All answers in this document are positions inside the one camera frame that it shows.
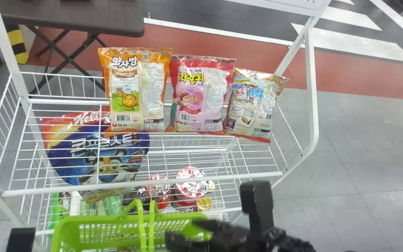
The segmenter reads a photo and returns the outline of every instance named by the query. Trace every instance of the orange snack bag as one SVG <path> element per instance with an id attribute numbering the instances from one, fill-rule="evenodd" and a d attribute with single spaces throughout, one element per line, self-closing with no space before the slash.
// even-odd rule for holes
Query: orange snack bag
<path id="1" fill-rule="evenodd" d="M 287 82 L 271 73 L 235 68 L 224 132 L 270 143 L 273 108 Z"/>
<path id="2" fill-rule="evenodd" d="M 99 48 L 111 131 L 164 130 L 171 48 Z"/>

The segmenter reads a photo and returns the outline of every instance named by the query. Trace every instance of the kellogg's logo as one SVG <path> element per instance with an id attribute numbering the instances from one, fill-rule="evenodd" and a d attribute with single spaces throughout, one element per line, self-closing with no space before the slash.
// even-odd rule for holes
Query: kellogg's logo
<path id="1" fill-rule="evenodd" d="M 101 118 L 99 111 L 83 112 L 74 118 L 74 124 L 83 125 L 99 121 Z M 110 112 L 102 112 L 102 119 L 104 124 L 110 123 Z"/>

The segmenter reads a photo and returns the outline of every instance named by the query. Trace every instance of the snack bag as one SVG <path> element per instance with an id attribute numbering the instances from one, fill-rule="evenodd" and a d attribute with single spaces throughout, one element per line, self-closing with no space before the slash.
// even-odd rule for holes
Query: snack bag
<path id="1" fill-rule="evenodd" d="M 235 59 L 173 55 L 171 122 L 166 131 L 222 133 L 222 107 Z"/>
<path id="2" fill-rule="evenodd" d="M 108 107 L 102 108 L 102 115 L 99 110 L 92 110 L 40 118 L 40 121 L 49 161 L 59 176 L 71 185 L 134 180 L 142 158 L 149 151 L 148 133 L 109 131 Z M 130 190 L 115 188 L 79 193 L 86 202 L 94 204 L 107 196 Z"/>
<path id="3" fill-rule="evenodd" d="M 164 91 L 170 48 L 99 48 L 111 130 L 164 130 Z"/>
<path id="4" fill-rule="evenodd" d="M 270 143 L 273 108 L 287 81 L 270 73 L 235 68 L 225 133 Z"/>

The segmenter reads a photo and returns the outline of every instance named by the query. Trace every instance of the folding table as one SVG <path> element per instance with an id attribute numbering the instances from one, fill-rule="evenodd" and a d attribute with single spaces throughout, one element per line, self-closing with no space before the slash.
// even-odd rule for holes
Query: folding table
<path id="1" fill-rule="evenodd" d="M 52 74 L 57 74 L 66 65 L 72 64 L 82 74 L 91 76 L 74 59 L 94 41 L 106 47 L 99 39 L 99 34 L 128 37 L 144 35 L 141 0 L 0 0 L 0 11 L 4 22 L 26 25 L 46 42 L 47 46 L 37 53 L 37 56 L 52 48 L 64 58 L 63 62 L 51 71 Z M 63 29 L 63 32 L 51 41 L 37 27 L 58 28 Z M 68 55 L 57 46 L 57 43 L 70 30 L 87 32 L 88 37 Z M 98 80 L 92 81 L 105 90 L 104 85 Z M 38 83 L 38 88 L 40 89 L 46 82 L 46 77 L 43 77 Z M 36 92 L 37 88 L 34 88 L 29 94 Z"/>

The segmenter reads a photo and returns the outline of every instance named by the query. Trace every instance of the table leg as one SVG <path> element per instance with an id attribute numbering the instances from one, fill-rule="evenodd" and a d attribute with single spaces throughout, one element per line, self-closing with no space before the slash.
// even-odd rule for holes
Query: table leg
<path id="1" fill-rule="evenodd" d="M 82 74 L 86 76 L 91 76 L 85 69 L 83 69 L 79 64 L 74 62 L 74 58 L 77 57 L 83 50 L 85 50 L 91 43 L 93 43 L 96 40 L 96 37 L 99 36 L 99 34 L 91 34 L 88 36 L 88 38 L 83 41 L 82 45 L 79 46 L 71 55 L 67 55 L 64 51 L 62 51 L 60 48 L 58 48 L 51 40 L 49 40 L 43 33 L 41 33 L 37 28 L 34 26 L 27 26 L 32 32 L 35 33 L 38 37 L 40 37 L 44 42 L 46 42 L 54 51 L 56 51 L 58 54 L 60 54 L 65 60 L 59 64 L 51 73 L 56 74 L 60 70 L 62 70 L 67 64 L 72 64 L 75 68 L 77 68 Z M 50 80 L 53 76 L 48 75 L 48 80 Z M 105 91 L 105 87 L 100 84 L 98 80 L 91 79 L 92 82 L 96 86 L 98 86 L 100 89 Z M 46 77 L 43 77 L 43 79 L 40 81 L 38 84 L 38 90 L 42 88 L 46 84 Z M 37 88 L 34 88 L 29 94 L 33 95 L 37 93 Z"/>
<path id="2" fill-rule="evenodd" d="M 103 47 L 107 47 L 107 45 L 102 42 L 102 40 L 99 37 L 96 37 L 97 42 L 99 42 L 99 44 L 101 44 Z"/>
<path id="3" fill-rule="evenodd" d="M 63 30 L 52 42 L 54 44 L 59 43 L 59 41 L 65 37 L 70 32 L 70 30 Z M 51 47 L 50 46 L 45 46 L 43 49 L 41 49 L 37 54 L 35 54 L 36 57 L 42 56 L 43 53 L 47 52 Z"/>

